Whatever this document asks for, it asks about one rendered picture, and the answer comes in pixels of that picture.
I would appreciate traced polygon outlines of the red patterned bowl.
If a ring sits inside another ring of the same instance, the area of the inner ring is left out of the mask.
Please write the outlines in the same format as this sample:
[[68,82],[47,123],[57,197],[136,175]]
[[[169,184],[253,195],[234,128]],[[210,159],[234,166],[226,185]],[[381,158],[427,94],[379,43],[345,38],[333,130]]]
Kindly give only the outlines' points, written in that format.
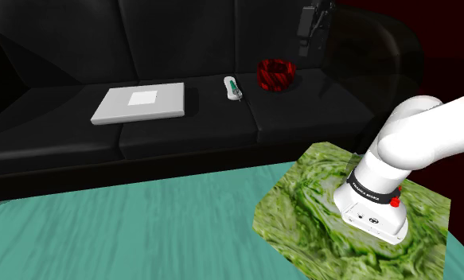
[[261,60],[257,64],[258,85],[266,91],[284,91],[294,82],[296,65],[282,59]]

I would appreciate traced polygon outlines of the white and green tool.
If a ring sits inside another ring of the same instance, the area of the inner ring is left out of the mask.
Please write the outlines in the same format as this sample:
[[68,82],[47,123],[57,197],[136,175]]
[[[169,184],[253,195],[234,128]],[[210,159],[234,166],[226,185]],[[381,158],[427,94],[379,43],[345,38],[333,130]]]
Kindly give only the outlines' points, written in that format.
[[227,97],[229,100],[232,101],[241,101],[243,98],[243,94],[241,90],[238,88],[236,80],[233,76],[226,76],[224,78],[224,86],[227,91]]

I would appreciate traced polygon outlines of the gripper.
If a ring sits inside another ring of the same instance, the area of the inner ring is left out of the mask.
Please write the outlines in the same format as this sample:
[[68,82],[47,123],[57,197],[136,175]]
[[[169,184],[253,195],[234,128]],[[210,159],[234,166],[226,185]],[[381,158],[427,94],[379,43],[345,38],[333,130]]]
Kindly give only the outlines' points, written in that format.
[[310,40],[314,31],[335,7],[334,0],[312,0],[309,6],[302,9],[302,16],[298,26],[299,56],[307,57]]

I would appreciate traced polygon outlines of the green patterned robot stand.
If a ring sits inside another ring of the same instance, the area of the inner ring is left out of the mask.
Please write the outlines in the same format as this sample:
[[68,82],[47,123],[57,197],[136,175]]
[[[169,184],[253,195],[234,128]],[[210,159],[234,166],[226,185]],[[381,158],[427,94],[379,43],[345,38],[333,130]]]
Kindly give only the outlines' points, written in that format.
[[404,180],[409,228],[388,244],[345,223],[333,202],[359,161],[314,143],[256,205],[254,231],[309,280],[443,280],[450,199]]

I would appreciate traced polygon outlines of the grey flat box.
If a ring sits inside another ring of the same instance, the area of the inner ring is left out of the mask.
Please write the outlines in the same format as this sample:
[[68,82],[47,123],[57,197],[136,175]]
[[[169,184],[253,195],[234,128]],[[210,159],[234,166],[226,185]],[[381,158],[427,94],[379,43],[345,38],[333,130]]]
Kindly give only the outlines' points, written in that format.
[[110,88],[91,117],[93,125],[167,119],[185,115],[183,83]]

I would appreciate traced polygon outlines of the black sofa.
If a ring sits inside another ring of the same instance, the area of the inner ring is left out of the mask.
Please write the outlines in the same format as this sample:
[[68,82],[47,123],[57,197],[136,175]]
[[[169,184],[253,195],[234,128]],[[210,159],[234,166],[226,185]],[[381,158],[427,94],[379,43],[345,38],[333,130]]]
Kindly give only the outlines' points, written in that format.
[[[315,33],[310,0],[0,0],[0,201],[291,161],[313,142],[364,152],[411,85],[369,29]],[[261,60],[296,65],[284,91]],[[241,101],[227,97],[233,76]],[[183,83],[185,115],[93,125],[110,88]]]

